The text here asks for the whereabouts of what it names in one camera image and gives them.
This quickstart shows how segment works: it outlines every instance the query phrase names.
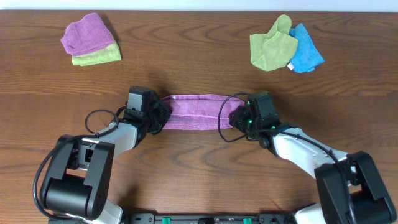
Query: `yellow-green cloth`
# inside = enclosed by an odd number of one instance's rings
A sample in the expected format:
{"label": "yellow-green cloth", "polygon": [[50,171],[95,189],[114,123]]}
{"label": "yellow-green cloth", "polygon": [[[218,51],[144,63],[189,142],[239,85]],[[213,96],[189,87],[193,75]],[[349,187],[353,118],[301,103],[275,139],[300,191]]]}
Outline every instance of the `yellow-green cloth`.
{"label": "yellow-green cloth", "polygon": [[291,27],[290,17],[281,15],[267,34],[250,35],[251,63],[264,71],[285,67],[299,43],[289,35]]}
{"label": "yellow-green cloth", "polygon": [[96,65],[117,60],[122,60],[122,57],[120,56],[120,50],[116,42],[93,53],[72,56],[72,64],[80,66]]}

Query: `white background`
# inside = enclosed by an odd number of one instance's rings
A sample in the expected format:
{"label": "white background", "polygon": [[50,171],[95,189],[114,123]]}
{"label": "white background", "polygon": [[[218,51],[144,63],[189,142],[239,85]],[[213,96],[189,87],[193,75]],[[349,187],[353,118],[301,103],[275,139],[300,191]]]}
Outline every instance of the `white background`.
{"label": "white background", "polygon": [[398,0],[0,0],[0,9],[398,12]]}

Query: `blue towel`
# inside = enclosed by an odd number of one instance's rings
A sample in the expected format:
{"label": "blue towel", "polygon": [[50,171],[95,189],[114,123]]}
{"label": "blue towel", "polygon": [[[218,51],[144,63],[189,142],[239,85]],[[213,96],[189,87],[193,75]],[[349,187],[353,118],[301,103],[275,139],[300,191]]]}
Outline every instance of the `blue towel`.
{"label": "blue towel", "polygon": [[315,66],[325,62],[317,48],[315,48],[310,34],[308,34],[303,24],[299,24],[295,29],[291,29],[289,35],[298,40],[296,53],[290,60],[288,67],[297,73],[312,72]]}

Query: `pink towel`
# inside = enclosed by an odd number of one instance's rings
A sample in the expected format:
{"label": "pink towel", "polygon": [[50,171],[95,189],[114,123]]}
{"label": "pink towel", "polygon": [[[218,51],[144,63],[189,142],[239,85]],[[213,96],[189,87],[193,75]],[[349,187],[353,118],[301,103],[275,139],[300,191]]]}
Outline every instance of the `pink towel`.
{"label": "pink towel", "polygon": [[[217,129],[218,113],[227,96],[215,94],[205,95],[172,95],[162,99],[172,109],[169,121],[164,129],[177,130],[215,130]],[[229,114],[244,101],[231,98],[221,112],[220,128],[232,128],[229,125]]]}
{"label": "pink towel", "polygon": [[114,39],[100,16],[91,13],[69,24],[61,42],[68,54],[79,56],[104,49],[113,44]]}

